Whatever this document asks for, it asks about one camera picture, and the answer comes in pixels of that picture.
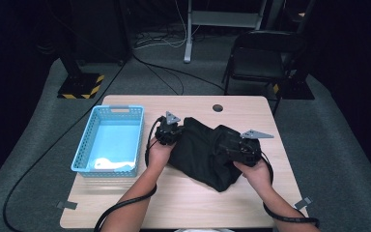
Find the chair leg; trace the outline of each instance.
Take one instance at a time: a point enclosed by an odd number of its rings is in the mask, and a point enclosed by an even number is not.
[[[224,83],[224,80],[228,75],[229,69],[230,69],[230,60],[228,60],[227,66],[225,67],[225,72],[224,72],[224,76],[222,77],[221,83]]]
[[[230,82],[230,75],[224,75],[225,78],[225,88],[224,88],[224,96],[228,95],[228,84]]]
[[[276,114],[276,109],[277,109],[278,106],[279,106],[279,102],[281,102],[281,97],[277,97],[277,99],[276,99],[276,104],[275,104],[275,106],[273,107],[273,110],[272,110],[272,116],[275,116],[275,114]]]
[[[276,114],[276,109],[278,108],[279,106],[279,103],[281,102],[281,99],[282,99],[282,96],[284,96],[284,92],[285,92],[285,85],[286,83],[284,83],[283,81],[282,82],[278,82],[276,83],[278,85],[278,92],[276,93],[276,104],[275,104],[275,107],[273,108],[273,111],[272,111],[272,115],[275,116]]]

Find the black fabric bag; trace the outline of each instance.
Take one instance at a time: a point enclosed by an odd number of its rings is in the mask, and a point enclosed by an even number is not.
[[[241,139],[240,133],[223,125],[211,129],[194,118],[185,118],[183,125],[183,134],[168,162],[188,177],[219,192],[227,190],[242,172],[229,160],[220,145],[236,146]]]

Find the black cable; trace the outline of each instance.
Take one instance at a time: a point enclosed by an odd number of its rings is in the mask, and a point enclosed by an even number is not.
[[[143,195],[143,196],[139,196],[139,197],[135,197],[135,198],[132,198],[132,199],[129,199],[129,200],[126,200],[126,201],[122,201],[122,202],[119,202],[117,203],[116,205],[108,208],[103,214],[101,214],[98,222],[96,223],[96,226],[95,226],[95,229],[94,231],[95,232],[99,232],[101,231],[101,226],[104,222],[104,220],[107,218],[108,215],[110,215],[113,211],[115,210],[118,210],[124,206],[127,206],[129,204],[133,204],[133,203],[136,203],[136,202],[139,202],[139,201],[142,201],[142,200],[145,200],[149,197],[151,197],[152,195],[154,195],[157,191],[157,185],[155,185],[155,187],[147,194]]]
[[[117,73],[114,75],[113,79],[110,81],[110,83],[107,85],[107,87],[104,89],[103,93],[100,95],[100,97],[95,101],[95,103],[80,117],[77,119],[76,122],[74,122],[70,127],[68,127],[66,129],[66,131],[64,133],[62,133],[60,135],[60,137],[58,137],[56,139],[56,141],[54,141],[50,146],[49,148],[26,170],[25,173],[23,173],[23,175],[19,178],[19,180],[16,181],[16,183],[14,184],[14,186],[11,188],[10,192],[8,193],[6,199],[5,199],[5,203],[4,203],[4,207],[2,209],[2,216],[3,216],[3,219],[4,219],[4,222],[5,222],[5,225],[11,229],[12,231],[16,231],[16,232],[19,232],[21,230],[17,230],[15,229],[13,226],[11,226],[11,224],[9,223],[8,221],[8,216],[7,216],[7,207],[8,207],[8,203],[9,203],[9,200],[11,199],[11,196],[12,194],[14,193],[14,190],[16,189],[16,187],[19,185],[19,183],[23,180],[23,178],[47,155],[47,153],[63,138],[65,137],[65,135],[74,127],[76,126],[77,123],[79,123],[91,110],[92,108],[97,105],[97,103],[99,102],[99,100],[104,96],[104,94],[106,93],[106,91],[110,88],[111,84],[114,82],[114,80],[117,78],[117,76],[119,75],[119,73],[122,71],[123,67],[125,66],[126,63],[123,64],[123,66],[117,71]]]
[[[159,117],[156,119],[156,121],[153,123],[152,125],[152,128],[150,129],[150,133],[149,133],[149,137],[147,139],[147,145],[146,145],[146,154],[145,154],[145,162],[146,162],[146,166],[149,165],[149,151],[150,149],[157,143],[157,141],[155,141],[152,145],[150,145],[150,141],[152,139],[152,134],[153,134],[153,130],[155,129],[155,126],[156,126],[156,123],[158,122],[161,122],[162,120],[162,117]],[[95,226],[95,229],[94,231],[95,232],[99,232],[101,231],[101,226],[103,225],[104,223],[104,220],[107,218],[107,216],[109,216],[113,211],[115,210],[118,210],[122,207],[125,207],[129,204],[133,204],[133,203],[136,203],[136,202],[139,202],[139,201],[142,201],[142,200],[145,200],[149,197],[151,197],[152,195],[154,195],[157,191],[157,185],[155,185],[155,187],[147,194],[145,195],[142,195],[142,196],[139,196],[139,197],[135,197],[135,198],[132,198],[132,199],[129,199],[129,200],[126,200],[126,201],[122,201],[122,202],[118,202],[116,203],[115,205],[113,205],[112,207],[108,208],[106,211],[104,211],[103,214],[101,214],[101,216],[99,217],[98,219],[98,222],[96,223],[96,226]]]
[[[152,70],[151,68],[150,68],[150,66],[148,66],[147,64],[143,64],[143,65],[145,65],[151,72],[153,72],[162,82],[164,82],[164,84],[165,85],[167,85],[176,95],[179,95],[179,93],[177,93],[177,91],[175,91],[174,89],[173,89],[173,87],[171,87],[167,82],[165,82],[165,80],[163,79],[163,78],[161,78],[161,76],[159,76],[154,70]]]
[[[140,59],[137,58],[134,54],[133,54],[132,56],[134,57],[135,60],[137,60],[138,62],[140,62],[140,63],[142,63],[142,64],[146,64],[146,65],[149,65],[149,66],[151,66],[151,67],[155,67],[155,68],[166,69],[166,70],[169,70],[169,71],[173,71],[173,72],[177,72],[177,73],[185,74],[185,75],[191,76],[191,77],[193,77],[193,78],[196,78],[196,79],[198,79],[198,80],[204,81],[204,82],[206,82],[206,83],[212,84],[213,86],[218,87],[220,90],[224,91],[224,88],[222,88],[221,86],[219,86],[219,85],[217,85],[217,84],[215,84],[215,83],[212,83],[212,82],[210,82],[210,81],[208,81],[208,80],[205,80],[205,79],[203,79],[203,78],[201,78],[201,77],[198,77],[198,76],[196,76],[196,75],[193,75],[193,74],[190,74],[190,73],[187,73],[187,72],[183,72],[183,71],[179,71],[179,70],[174,70],[174,69],[167,68],[167,67],[163,67],[163,66],[159,66],[159,65],[150,64],[150,63],[147,63],[147,62],[145,62],[145,61],[140,60]]]

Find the gray carpet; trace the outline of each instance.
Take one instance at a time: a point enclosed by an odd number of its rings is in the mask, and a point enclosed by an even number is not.
[[[183,46],[149,46],[134,50],[134,54],[143,61],[192,73],[221,86],[232,41],[232,37],[220,37],[195,43],[190,64],[183,63]],[[121,68],[114,64],[82,67],[86,73],[105,75],[100,91],[90,100],[62,100],[56,98],[57,91],[67,73],[59,60],[53,64],[29,126],[0,170],[0,231],[10,230],[3,220],[3,205],[26,172],[10,198],[8,221],[21,231],[64,230],[59,225],[62,210],[56,205],[68,198],[75,176],[70,166],[87,112],[101,104],[104,96],[223,93],[218,86],[192,76],[152,68],[160,79],[135,59]],[[323,231],[371,231],[371,165],[327,89],[312,76],[307,83],[316,99],[283,100],[275,122],[302,196],[315,201],[308,213],[321,221]],[[235,83],[231,93],[252,94],[247,92],[249,88]]]

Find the white cable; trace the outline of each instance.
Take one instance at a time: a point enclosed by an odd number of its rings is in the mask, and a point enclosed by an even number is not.
[[[166,39],[159,39],[161,41],[164,41],[165,43],[147,44],[147,45],[136,47],[134,49],[140,49],[140,48],[144,48],[144,47],[147,47],[147,46],[153,46],[153,45],[170,45],[172,47],[180,47],[186,42],[186,24],[183,21],[183,17],[182,17],[182,14],[180,13],[180,9],[179,9],[179,5],[177,4],[177,0],[175,0],[175,3],[176,3],[177,12],[179,13],[179,16],[180,16],[180,20],[182,21],[183,27],[185,29],[185,38],[182,41],[178,41],[178,42],[168,42]]]

